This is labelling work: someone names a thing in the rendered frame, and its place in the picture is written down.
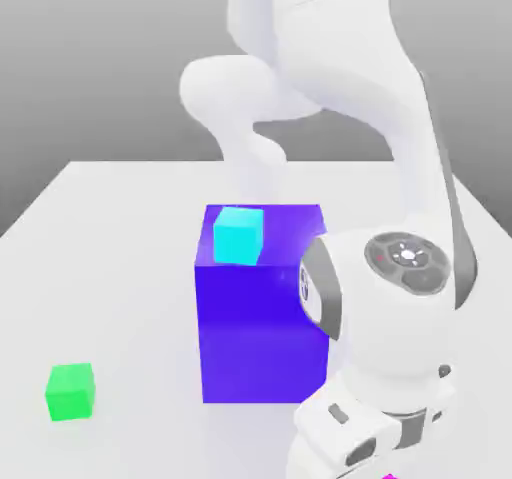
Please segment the small green cube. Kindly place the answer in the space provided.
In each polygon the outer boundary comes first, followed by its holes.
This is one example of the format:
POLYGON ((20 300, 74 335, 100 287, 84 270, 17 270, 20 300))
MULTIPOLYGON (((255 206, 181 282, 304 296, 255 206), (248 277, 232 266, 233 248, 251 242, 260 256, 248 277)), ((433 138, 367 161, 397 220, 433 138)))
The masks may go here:
POLYGON ((45 389, 45 400, 53 422, 90 418, 96 386, 90 363, 55 365, 45 389))

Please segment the large blue box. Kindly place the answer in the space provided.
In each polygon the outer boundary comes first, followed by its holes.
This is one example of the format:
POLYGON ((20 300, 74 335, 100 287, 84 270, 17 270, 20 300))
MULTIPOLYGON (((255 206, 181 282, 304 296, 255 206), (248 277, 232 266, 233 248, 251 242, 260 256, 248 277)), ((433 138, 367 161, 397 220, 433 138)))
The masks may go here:
POLYGON ((300 403, 327 376, 328 337, 304 313, 299 263, 325 233, 317 204, 264 206, 264 244, 254 266, 214 260, 214 222, 205 209, 195 292, 202 397, 206 403, 300 403))

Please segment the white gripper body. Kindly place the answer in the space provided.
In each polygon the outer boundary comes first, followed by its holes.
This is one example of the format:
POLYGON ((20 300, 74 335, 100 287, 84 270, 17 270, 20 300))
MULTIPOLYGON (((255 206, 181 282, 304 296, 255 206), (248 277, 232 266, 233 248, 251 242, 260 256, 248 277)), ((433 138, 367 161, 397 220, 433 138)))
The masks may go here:
POLYGON ((296 435, 288 454, 286 479, 363 479, 383 452, 377 437, 316 441, 296 435))

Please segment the small cyan cube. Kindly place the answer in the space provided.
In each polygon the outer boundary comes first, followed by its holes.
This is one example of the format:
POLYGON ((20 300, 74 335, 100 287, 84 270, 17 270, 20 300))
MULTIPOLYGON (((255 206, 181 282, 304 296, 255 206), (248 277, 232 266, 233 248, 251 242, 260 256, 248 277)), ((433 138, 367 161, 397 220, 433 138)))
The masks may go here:
POLYGON ((213 254, 217 263, 254 266, 263 249, 264 211, 223 207, 213 224, 213 254))

